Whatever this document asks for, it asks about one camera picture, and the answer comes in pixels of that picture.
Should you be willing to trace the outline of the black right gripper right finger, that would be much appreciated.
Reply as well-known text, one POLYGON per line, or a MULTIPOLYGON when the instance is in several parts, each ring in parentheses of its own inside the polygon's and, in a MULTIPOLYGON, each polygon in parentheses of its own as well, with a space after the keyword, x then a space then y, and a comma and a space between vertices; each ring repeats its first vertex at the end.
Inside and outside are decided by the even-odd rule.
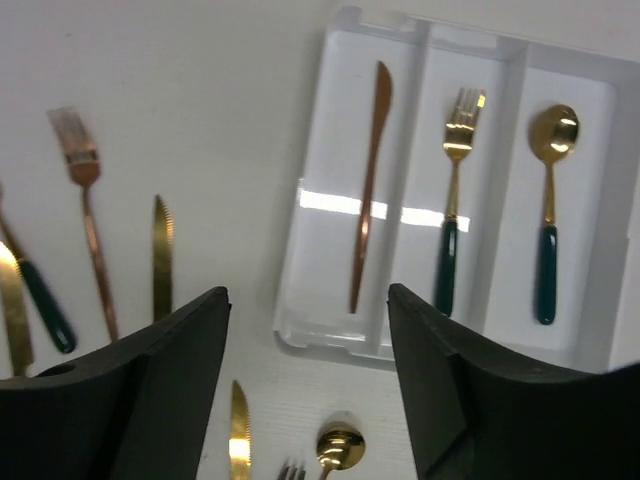
POLYGON ((421 479, 635 479, 639 368, 572 370, 510 350, 388 290, 396 370, 421 479))

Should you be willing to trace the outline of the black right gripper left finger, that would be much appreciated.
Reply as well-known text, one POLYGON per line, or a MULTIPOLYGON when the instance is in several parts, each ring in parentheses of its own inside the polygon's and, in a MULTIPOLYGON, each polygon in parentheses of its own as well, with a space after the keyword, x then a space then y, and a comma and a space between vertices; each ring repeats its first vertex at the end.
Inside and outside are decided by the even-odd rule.
POLYGON ((215 287, 106 347, 2 381, 2 478, 195 478, 230 312, 215 287))

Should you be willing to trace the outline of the copper knife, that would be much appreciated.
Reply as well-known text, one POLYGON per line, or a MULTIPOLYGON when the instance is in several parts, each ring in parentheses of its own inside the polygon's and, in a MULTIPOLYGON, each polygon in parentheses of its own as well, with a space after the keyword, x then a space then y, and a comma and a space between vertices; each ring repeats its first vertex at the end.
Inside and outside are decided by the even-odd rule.
POLYGON ((377 62, 376 84, 369 141, 368 161, 365 175, 361 208, 359 213, 357 236, 355 242, 352 278, 349 300, 349 312, 355 314, 358 309, 359 296, 367 256, 368 241, 372 225, 372 202, 378 165, 379 149, 390 111, 393 95, 393 80, 386 64, 377 62))

